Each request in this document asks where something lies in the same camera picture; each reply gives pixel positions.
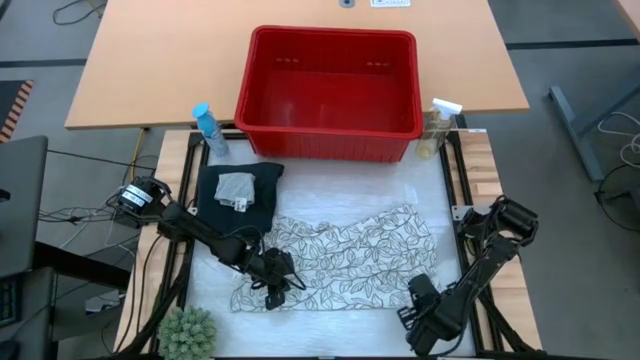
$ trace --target white spray nozzle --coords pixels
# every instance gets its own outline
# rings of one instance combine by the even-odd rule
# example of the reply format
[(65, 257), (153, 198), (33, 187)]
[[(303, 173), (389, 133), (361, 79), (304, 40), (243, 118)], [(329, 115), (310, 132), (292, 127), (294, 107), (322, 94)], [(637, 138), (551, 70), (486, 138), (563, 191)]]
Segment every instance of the white spray nozzle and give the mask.
[(451, 115), (459, 115), (460, 112), (462, 112), (462, 105), (435, 98), (433, 99), (433, 107), (440, 111), (440, 118), (442, 120), (449, 120)]

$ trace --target keyboard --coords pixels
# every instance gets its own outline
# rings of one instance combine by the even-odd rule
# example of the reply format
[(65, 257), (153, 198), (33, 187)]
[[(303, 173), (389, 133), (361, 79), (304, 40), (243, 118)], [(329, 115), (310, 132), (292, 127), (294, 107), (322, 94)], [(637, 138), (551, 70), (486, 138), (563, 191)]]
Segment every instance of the keyboard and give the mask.
[(20, 321), (18, 277), (0, 279), (0, 328)]

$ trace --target blue spray bottle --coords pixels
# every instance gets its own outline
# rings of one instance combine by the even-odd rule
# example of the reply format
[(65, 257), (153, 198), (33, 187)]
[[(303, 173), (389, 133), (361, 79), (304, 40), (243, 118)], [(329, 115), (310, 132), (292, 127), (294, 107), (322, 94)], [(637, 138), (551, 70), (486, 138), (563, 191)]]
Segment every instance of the blue spray bottle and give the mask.
[(222, 135), (222, 129), (216, 122), (213, 114), (209, 111), (209, 104), (200, 103), (193, 108), (193, 117), (196, 118), (198, 129), (202, 132), (211, 151), (218, 157), (226, 156), (229, 153), (229, 146)]

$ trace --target clear spray bottle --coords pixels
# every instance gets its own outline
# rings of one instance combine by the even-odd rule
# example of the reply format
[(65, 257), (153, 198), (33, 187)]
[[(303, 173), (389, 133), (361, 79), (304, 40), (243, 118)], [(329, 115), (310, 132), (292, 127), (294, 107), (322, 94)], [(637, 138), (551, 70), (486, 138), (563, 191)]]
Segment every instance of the clear spray bottle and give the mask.
[(444, 144), (444, 139), (453, 126), (451, 116), (460, 114), (462, 105), (433, 99), (431, 110), (432, 113), (425, 122), (422, 137), (416, 147), (416, 153), (422, 159), (430, 159), (438, 153), (438, 149)]

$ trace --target white sheet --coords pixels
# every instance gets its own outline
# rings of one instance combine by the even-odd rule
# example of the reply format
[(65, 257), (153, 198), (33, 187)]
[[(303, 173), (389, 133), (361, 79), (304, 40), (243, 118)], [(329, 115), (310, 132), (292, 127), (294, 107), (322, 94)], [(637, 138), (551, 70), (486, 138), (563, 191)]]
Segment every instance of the white sheet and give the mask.
[[(418, 159), (415, 142), (397, 164), (265, 159), (253, 154), (244, 140), (229, 141), (229, 148), (224, 159), (211, 154), (210, 165), (259, 161), (285, 165), (278, 184), (278, 214), (341, 226), (406, 202), (413, 204), (437, 241), (440, 283), (460, 277), (440, 159)], [(232, 313), (229, 299), (240, 276), (196, 243), (187, 304), (211, 311), (218, 328), (213, 356), (414, 356), (395, 310)], [(439, 341), (434, 353), (448, 350), (455, 341)], [(467, 329), (453, 355), (473, 353)]]

